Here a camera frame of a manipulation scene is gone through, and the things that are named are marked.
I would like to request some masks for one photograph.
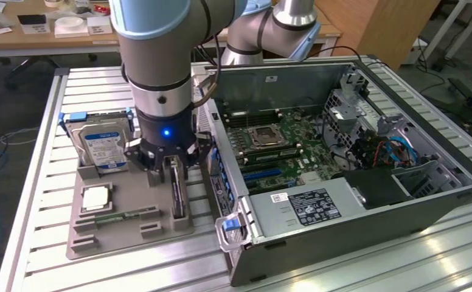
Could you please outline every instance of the green circuit board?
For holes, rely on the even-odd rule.
[[[275,142],[281,140],[284,145],[297,144],[299,146],[293,150],[263,154],[252,161],[251,165],[243,159],[237,159],[244,178],[247,175],[280,171],[277,175],[245,180],[251,194],[325,181],[348,167],[348,165],[339,165],[332,158],[331,150],[320,138],[319,132],[321,129],[317,127],[315,115],[301,114],[299,110],[287,111],[281,114],[283,117],[276,123],[227,129],[235,155],[240,158],[251,157],[252,153],[256,152],[253,146],[259,131],[265,132],[261,135],[264,137],[273,136]],[[279,159],[281,153],[289,154],[295,151],[297,152],[292,155],[292,158],[284,159],[288,156],[283,156]]]

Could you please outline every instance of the gray robot arm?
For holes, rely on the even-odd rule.
[[[141,130],[125,154],[143,170],[160,171],[167,156],[189,167],[211,146],[208,133],[193,131],[191,51],[239,18],[247,0],[109,2]]]
[[[229,27],[223,65],[263,62],[267,50],[301,61],[316,40],[320,23],[313,0],[249,0],[241,17]]]

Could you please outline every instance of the circuit board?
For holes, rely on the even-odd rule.
[[[320,128],[317,129],[315,115],[307,115],[299,110],[280,115],[276,123],[227,129],[252,195],[329,180],[332,175],[341,172],[317,133]],[[265,152],[251,161],[241,159],[251,158],[256,150],[264,151],[269,144],[275,144],[280,150]]]

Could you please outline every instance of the gray carpet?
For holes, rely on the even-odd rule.
[[[431,39],[434,33],[438,31],[443,23],[443,18],[430,22],[427,25],[423,36]],[[459,31],[460,27],[454,27],[447,33],[446,39],[440,44],[443,48],[454,34]],[[431,57],[430,63],[440,55],[438,50]],[[99,54],[99,60],[89,62],[87,55],[67,55],[55,57],[55,60],[61,66],[71,68],[97,67],[97,66],[119,66],[119,54]],[[23,58],[12,58],[13,65],[20,64]],[[467,86],[472,88],[472,36],[467,44],[458,53],[456,68],[447,67],[440,74],[443,77],[458,77],[467,82]],[[16,82],[20,84],[17,91],[8,91],[3,87],[3,78],[11,71],[13,66],[3,66],[0,64],[0,133],[8,133],[21,128],[32,128],[39,126],[43,117],[44,105],[47,102],[48,91],[52,82],[52,68],[39,63],[29,68],[25,74],[21,74]],[[399,70],[400,76],[416,88],[422,89],[439,80],[436,77],[428,76],[416,70],[412,66],[404,66]],[[443,85],[432,88],[426,93],[443,100],[451,100],[454,96],[447,91],[447,86]],[[17,136],[15,142],[32,139],[36,133],[31,132]],[[4,238],[0,242],[0,264],[1,254],[5,251],[7,238],[12,228],[13,217],[16,213],[17,202],[20,199],[21,188],[24,185],[24,178],[28,171],[31,161],[33,144],[11,146],[8,149],[9,162],[5,168],[0,171],[0,216],[1,225],[4,230]]]

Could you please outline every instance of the wooden cabinet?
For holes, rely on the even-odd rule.
[[[440,0],[316,0],[343,32],[337,46],[373,54],[398,69]],[[336,49],[333,55],[353,54]]]

